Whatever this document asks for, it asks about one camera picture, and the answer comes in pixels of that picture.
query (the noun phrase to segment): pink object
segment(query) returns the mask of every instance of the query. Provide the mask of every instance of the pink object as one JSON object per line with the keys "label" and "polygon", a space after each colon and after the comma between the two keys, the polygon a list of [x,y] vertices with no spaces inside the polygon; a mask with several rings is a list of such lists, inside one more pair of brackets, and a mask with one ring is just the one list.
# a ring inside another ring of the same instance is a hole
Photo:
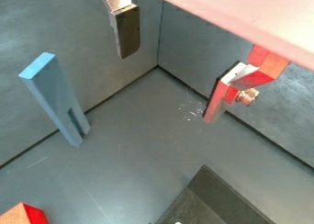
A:
{"label": "pink object", "polygon": [[165,0],[314,71],[314,0]]}

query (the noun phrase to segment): blue block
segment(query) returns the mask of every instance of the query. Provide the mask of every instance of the blue block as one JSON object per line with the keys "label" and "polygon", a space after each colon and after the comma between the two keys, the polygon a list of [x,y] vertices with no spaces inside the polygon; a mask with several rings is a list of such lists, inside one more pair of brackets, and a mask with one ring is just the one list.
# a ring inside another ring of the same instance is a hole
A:
{"label": "blue block", "polygon": [[88,133],[90,126],[54,55],[41,53],[18,76],[68,143],[78,147],[82,143],[81,134]]}

